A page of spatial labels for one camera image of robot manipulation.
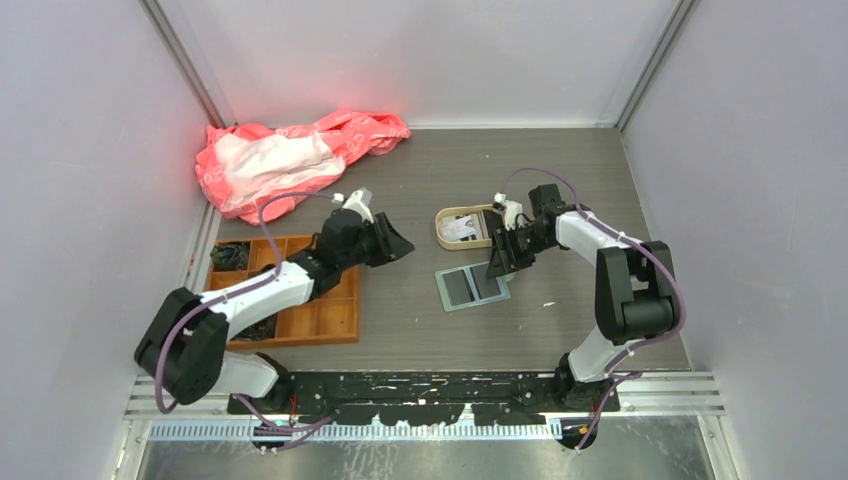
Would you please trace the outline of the orange compartment organizer box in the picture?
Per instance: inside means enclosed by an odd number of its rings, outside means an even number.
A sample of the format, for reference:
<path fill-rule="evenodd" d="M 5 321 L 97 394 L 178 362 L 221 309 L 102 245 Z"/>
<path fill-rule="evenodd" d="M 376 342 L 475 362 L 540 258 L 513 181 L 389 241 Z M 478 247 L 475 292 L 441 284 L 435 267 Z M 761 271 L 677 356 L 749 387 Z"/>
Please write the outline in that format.
<path fill-rule="evenodd" d="M 224 240 L 216 244 L 235 241 L 250 243 L 247 269 L 215 272 L 211 265 L 205 286 L 207 290 L 231 287 L 274 266 L 273 249 L 265 238 Z M 361 272 L 362 268 L 359 266 L 349 269 L 342 274 L 339 284 L 322 297 L 308 304 L 275 313 L 277 323 L 274 338 L 256 342 L 232 339 L 228 349 L 246 351 L 358 342 Z"/>

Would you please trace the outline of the green leather card holder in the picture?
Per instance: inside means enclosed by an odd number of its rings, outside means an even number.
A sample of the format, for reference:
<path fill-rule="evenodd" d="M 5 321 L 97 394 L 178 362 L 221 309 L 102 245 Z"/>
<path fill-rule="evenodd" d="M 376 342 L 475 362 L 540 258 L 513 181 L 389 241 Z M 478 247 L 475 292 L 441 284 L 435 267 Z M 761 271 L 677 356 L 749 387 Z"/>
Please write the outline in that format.
<path fill-rule="evenodd" d="M 488 278 L 488 263 L 481 262 L 435 273 L 442 308 L 445 312 L 479 307 L 511 298 L 508 283 L 514 273 Z"/>

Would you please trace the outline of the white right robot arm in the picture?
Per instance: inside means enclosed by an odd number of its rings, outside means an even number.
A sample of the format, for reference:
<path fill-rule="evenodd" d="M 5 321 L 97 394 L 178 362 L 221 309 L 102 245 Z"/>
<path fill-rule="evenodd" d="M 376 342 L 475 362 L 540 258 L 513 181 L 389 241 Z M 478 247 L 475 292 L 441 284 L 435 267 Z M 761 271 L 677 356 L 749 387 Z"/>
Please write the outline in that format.
<path fill-rule="evenodd" d="M 595 326 L 561 357 L 552 385 L 558 403 L 577 411 L 639 345 L 679 326 L 681 302 L 670 249 L 614 230 L 583 204 L 564 201 L 554 184 L 540 185 L 528 197 L 530 215 L 520 203 L 495 194 L 486 275 L 498 278 L 527 269 L 537 254 L 553 248 L 574 252 L 594 268 Z"/>

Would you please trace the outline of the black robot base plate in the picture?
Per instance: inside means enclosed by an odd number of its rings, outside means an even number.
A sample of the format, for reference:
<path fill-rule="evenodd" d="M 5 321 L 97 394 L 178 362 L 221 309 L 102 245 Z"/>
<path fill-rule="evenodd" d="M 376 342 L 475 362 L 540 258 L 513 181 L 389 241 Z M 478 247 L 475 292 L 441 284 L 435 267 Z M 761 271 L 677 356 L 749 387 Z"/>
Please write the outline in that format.
<path fill-rule="evenodd" d="M 605 400 L 609 379 L 576 383 L 546 371 L 290 372 L 259 399 L 233 395 L 227 411 L 293 414 L 304 423 L 325 417 L 345 426 L 452 425 L 469 410 L 477 426 L 541 425 L 549 414 L 616 411 Z"/>

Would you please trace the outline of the beige oval card tray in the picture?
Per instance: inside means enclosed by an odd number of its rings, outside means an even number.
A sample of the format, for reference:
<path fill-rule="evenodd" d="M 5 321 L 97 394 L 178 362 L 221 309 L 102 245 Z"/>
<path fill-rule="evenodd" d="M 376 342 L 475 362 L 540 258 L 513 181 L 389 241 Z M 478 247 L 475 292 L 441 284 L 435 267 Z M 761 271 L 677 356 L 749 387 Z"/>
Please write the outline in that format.
<path fill-rule="evenodd" d="M 492 230 L 501 221 L 502 213 L 488 204 L 444 208 L 434 220 L 436 239 L 449 251 L 491 248 Z"/>

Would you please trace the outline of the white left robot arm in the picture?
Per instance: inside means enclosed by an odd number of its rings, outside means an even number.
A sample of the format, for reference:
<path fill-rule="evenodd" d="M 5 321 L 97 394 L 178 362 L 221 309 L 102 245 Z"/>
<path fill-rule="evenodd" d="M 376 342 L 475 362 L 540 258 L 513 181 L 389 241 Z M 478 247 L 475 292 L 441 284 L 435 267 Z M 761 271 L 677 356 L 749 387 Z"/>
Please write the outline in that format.
<path fill-rule="evenodd" d="M 197 294 L 180 287 L 163 300 L 133 358 L 154 380 L 157 408 L 169 413 L 209 393 L 252 397 L 269 413 L 292 397 L 282 367 L 259 354 L 228 351 L 234 336 L 269 316 L 313 302 L 360 265 L 378 267 L 412 253 L 414 244 L 383 213 L 338 208 L 304 248 L 236 285 Z"/>

